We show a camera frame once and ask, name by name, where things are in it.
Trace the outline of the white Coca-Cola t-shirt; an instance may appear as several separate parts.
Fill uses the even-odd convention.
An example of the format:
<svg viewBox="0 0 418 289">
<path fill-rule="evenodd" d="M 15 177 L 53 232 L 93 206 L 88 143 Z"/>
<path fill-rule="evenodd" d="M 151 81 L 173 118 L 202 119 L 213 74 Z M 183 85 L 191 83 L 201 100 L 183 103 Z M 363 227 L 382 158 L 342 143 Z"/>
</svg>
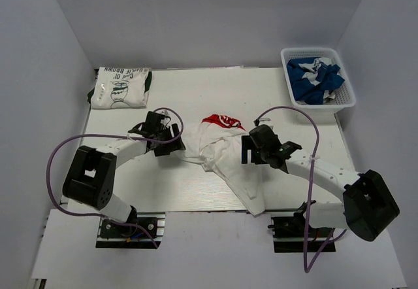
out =
<svg viewBox="0 0 418 289">
<path fill-rule="evenodd" d="M 246 130 L 240 120 L 212 114 L 185 126 L 185 150 L 176 156 L 213 172 L 233 191 L 254 216 L 265 211 L 262 173 L 256 165 L 242 163 L 242 137 Z"/>
</svg>

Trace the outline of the blue and white t-shirt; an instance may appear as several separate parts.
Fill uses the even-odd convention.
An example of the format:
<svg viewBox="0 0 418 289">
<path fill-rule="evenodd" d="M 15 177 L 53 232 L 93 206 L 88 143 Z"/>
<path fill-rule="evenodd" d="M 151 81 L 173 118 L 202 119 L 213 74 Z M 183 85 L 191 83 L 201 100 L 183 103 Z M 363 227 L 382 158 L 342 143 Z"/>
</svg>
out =
<svg viewBox="0 0 418 289">
<path fill-rule="evenodd" d="M 340 66 L 326 57 L 290 59 L 286 65 L 293 97 L 307 105 L 323 105 L 334 99 L 345 79 Z"/>
</svg>

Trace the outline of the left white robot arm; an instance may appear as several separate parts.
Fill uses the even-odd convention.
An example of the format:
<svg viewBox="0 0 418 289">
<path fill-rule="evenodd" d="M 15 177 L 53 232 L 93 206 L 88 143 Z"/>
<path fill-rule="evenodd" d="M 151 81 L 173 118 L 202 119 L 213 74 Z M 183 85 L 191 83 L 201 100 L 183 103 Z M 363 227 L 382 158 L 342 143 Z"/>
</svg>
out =
<svg viewBox="0 0 418 289">
<path fill-rule="evenodd" d="M 83 145 L 77 149 L 63 184 L 63 195 L 96 210 L 86 216 L 99 216 L 124 227 L 135 226 L 136 209 L 114 193 L 116 171 L 149 152 L 159 157 L 185 150 L 182 141 L 184 122 L 179 118 L 178 123 L 173 123 L 170 113 L 178 116 L 175 111 L 163 107 L 149 111 L 145 121 L 133 126 L 125 135 L 82 135 L 82 139 L 93 137 L 113 141 L 97 148 Z"/>
</svg>

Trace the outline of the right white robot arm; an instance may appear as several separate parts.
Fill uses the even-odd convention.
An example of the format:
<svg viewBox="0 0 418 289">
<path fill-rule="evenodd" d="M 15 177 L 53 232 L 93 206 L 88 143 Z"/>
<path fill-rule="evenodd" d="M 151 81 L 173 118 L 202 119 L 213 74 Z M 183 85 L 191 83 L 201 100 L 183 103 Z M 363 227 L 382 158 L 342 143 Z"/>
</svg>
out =
<svg viewBox="0 0 418 289">
<path fill-rule="evenodd" d="M 313 182 L 338 198 L 336 203 L 303 203 L 293 214 L 299 225 L 352 231 L 364 241 L 374 241 L 400 214 L 382 176 L 373 170 L 348 171 L 313 158 L 299 144 L 281 143 L 267 125 L 253 128 L 242 137 L 243 164 L 267 164 L 288 175 Z"/>
</svg>

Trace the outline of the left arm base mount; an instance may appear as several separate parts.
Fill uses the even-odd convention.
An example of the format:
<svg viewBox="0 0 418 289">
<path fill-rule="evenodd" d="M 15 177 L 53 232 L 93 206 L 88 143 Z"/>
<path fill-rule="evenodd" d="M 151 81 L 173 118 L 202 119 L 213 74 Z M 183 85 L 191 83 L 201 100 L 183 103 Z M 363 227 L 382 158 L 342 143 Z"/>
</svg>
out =
<svg viewBox="0 0 418 289">
<path fill-rule="evenodd" d="M 155 241 L 141 229 L 136 227 L 123 227 L 112 223 L 109 219 L 100 221 L 97 232 L 96 248 L 109 249 L 157 249 L 161 244 L 165 230 L 166 214 L 138 213 L 136 225 L 142 226 Z"/>
</svg>

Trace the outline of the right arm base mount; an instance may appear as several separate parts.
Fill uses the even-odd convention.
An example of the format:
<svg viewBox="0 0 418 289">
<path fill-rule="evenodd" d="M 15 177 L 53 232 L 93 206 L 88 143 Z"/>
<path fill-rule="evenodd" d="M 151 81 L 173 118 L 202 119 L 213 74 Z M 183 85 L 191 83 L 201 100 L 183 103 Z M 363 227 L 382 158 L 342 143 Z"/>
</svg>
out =
<svg viewBox="0 0 418 289">
<path fill-rule="evenodd" d="M 275 253 L 303 253 L 305 212 L 304 202 L 298 209 L 270 213 L 268 231 L 273 236 Z M 309 226 L 307 252 L 317 252 L 330 232 L 330 228 Z"/>
</svg>

